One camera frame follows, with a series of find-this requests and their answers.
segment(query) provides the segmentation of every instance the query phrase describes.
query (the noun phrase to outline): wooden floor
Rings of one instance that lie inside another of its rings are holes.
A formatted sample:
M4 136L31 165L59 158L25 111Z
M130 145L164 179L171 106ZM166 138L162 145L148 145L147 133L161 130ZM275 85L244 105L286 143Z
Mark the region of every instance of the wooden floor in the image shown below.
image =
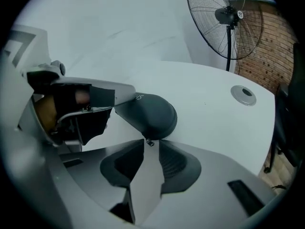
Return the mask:
M287 160L284 154L281 155L276 154L274 159L275 159L274 165L271 172L265 174L264 169L265 167L269 167L269 163L270 163L270 151L269 151L265 163L258 176L270 187L274 187L278 185L289 187L291 181L294 178L296 168L289 163L289 161ZM274 191L276 194L280 194L284 190L281 188L274 188Z

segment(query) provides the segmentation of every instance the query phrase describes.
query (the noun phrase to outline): black slot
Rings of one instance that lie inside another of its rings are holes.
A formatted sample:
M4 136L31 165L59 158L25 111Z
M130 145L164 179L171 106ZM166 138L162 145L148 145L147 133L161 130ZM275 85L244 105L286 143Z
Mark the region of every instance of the black slot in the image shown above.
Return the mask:
M228 186L243 206L248 216L252 216L264 205L241 180L228 182Z
M72 167L72 166L76 166L76 165L79 165L83 163L82 160L80 160L79 158L77 159L73 159L73 160L69 160L69 161L66 161L63 163L63 165L66 167L66 168L69 168L69 167Z

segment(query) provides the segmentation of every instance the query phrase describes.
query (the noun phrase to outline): white table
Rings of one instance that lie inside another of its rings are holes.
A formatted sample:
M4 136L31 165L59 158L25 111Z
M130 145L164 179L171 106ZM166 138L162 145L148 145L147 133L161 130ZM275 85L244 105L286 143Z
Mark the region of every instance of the white table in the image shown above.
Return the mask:
M136 64L124 74L116 72L116 77L112 72L112 80L132 84L137 92L157 94L175 107L178 123L167 140L226 155L258 175L274 128L271 92L239 75L192 63L150 61ZM245 106L235 100L230 92L234 85L249 88L256 95L256 104ZM83 150L140 138L142 135L113 111L104 134Z

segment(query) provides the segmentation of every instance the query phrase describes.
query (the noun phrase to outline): brick wall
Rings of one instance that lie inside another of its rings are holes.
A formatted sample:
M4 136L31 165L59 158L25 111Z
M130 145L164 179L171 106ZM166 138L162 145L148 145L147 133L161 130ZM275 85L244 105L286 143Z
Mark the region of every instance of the brick wall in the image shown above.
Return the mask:
M235 73L275 93L279 83L289 84L291 80L296 38L288 22L273 4L259 3L263 11L263 35L252 54L237 60ZM257 16L257 12L251 11L251 6L244 14L253 21ZM241 40L236 39L236 44L237 48L241 47Z

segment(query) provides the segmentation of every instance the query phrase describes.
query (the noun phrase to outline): seat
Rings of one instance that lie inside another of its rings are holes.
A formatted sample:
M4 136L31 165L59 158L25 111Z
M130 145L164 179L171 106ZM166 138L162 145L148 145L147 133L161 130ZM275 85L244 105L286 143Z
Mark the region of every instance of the seat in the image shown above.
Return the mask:
M292 166L300 165L304 157L305 121L305 57L304 47L294 44L294 70L290 84L280 84L275 96L275 122L271 142L269 173L274 164L277 148Z

